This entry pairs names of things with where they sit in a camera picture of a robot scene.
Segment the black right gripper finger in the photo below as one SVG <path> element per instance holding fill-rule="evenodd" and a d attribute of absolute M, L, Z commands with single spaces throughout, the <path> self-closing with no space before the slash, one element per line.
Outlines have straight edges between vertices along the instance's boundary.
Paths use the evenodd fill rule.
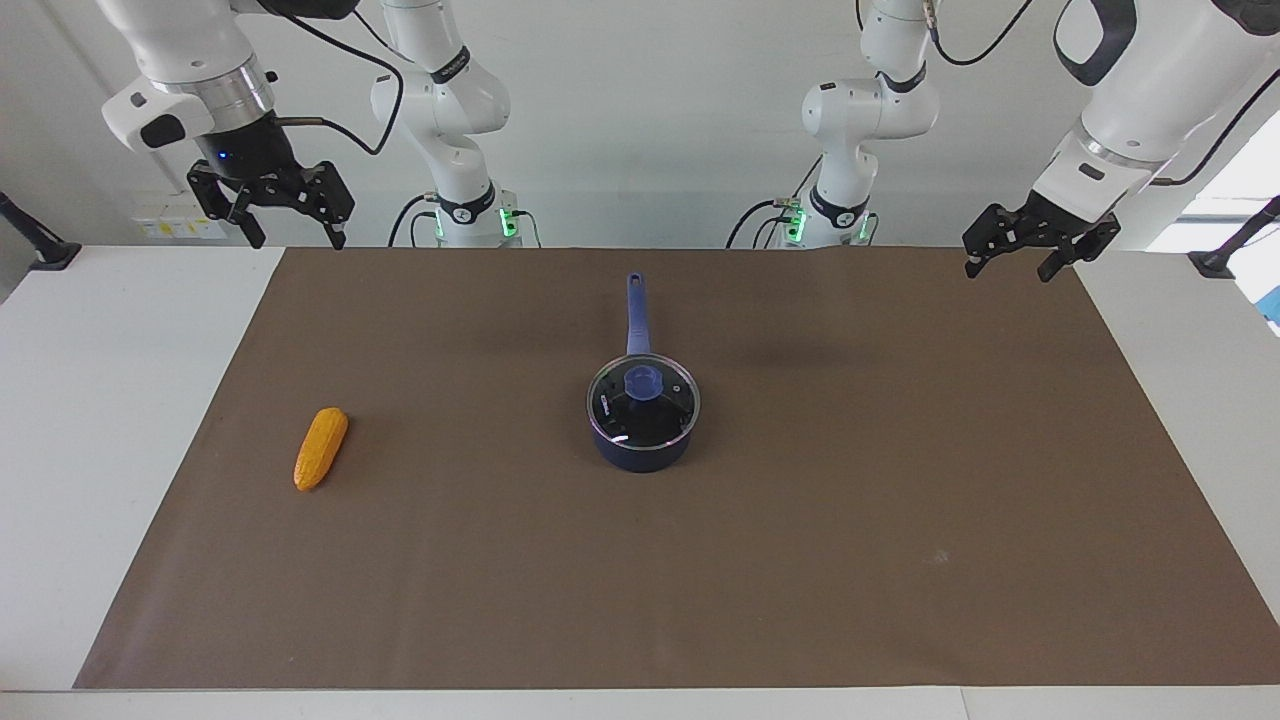
<path fill-rule="evenodd" d="M 303 168 L 300 176 L 300 213 L 316 220 L 330 246 L 343 250 L 347 243 L 346 224 L 355 213 L 356 201 L 332 161 Z"/>
<path fill-rule="evenodd" d="M 234 225 L 252 249 L 262 249 L 266 234 L 250 210 L 252 193 L 247 186 L 236 182 L 232 184 L 232 196 L 228 196 L 221 177 L 210 164 L 192 164 L 188 169 L 189 190 L 206 218 Z"/>

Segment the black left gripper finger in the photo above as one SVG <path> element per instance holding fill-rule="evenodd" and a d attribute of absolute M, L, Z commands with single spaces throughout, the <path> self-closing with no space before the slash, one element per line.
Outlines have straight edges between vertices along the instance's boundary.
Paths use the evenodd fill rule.
<path fill-rule="evenodd" d="M 1059 243 L 1038 266 L 1039 281 L 1051 282 L 1060 270 L 1074 263 L 1094 261 L 1110 246 L 1120 229 L 1120 225 L 1097 225 L 1079 238 Z"/>
<path fill-rule="evenodd" d="M 1023 220 L 1020 210 L 1009 210 L 1000 204 L 991 204 L 963 233 L 966 252 L 965 273 L 975 279 L 995 258 L 1016 252 L 1024 245 L 1018 234 Z"/>

